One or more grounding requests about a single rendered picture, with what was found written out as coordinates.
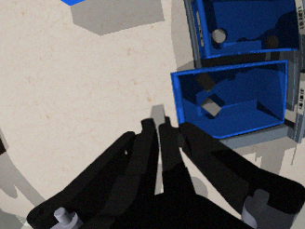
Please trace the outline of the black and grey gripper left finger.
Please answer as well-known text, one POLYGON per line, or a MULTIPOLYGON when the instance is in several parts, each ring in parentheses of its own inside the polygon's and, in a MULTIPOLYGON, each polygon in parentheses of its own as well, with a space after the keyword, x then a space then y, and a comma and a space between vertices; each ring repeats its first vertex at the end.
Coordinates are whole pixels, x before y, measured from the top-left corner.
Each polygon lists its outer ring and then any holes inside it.
POLYGON ((102 209, 90 229, 133 229, 140 195, 155 194, 157 105, 150 117, 140 121, 141 133, 121 135, 62 191, 32 209, 27 223, 33 229, 78 229, 102 209))

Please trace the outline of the grey metal shelf rack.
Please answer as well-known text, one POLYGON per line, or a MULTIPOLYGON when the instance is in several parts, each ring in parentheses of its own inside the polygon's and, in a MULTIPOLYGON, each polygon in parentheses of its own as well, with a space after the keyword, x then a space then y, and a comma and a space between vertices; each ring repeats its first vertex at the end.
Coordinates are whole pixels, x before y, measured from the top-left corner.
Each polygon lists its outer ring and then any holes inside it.
POLYGON ((298 105, 295 123, 285 118, 285 122, 280 125, 278 124, 217 140, 231 149, 273 141, 286 136, 297 143, 301 143, 301 140, 305 138, 305 0, 295 0, 298 19, 299 50, 242 54, 203 60, 200 59, 192 12, 192 0, 183 1, 189 25, 195 69, 244 61, 287 60, 285 108, 286 110, 294 112, 295 105, 298 105))

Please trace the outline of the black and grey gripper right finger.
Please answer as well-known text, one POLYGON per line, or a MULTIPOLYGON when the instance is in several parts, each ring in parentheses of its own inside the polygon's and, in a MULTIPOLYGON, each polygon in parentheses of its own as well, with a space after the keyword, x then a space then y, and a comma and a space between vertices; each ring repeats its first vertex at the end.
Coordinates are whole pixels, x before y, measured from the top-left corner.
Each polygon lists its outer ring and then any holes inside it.
POLYGON ((172 127, 163 104, 157 105, 156 124, 166 229, 209 229, 179 148, 243 222, 254 229, 290 229, 305 203, 302 184, 257 167, 193 123, 172 127))

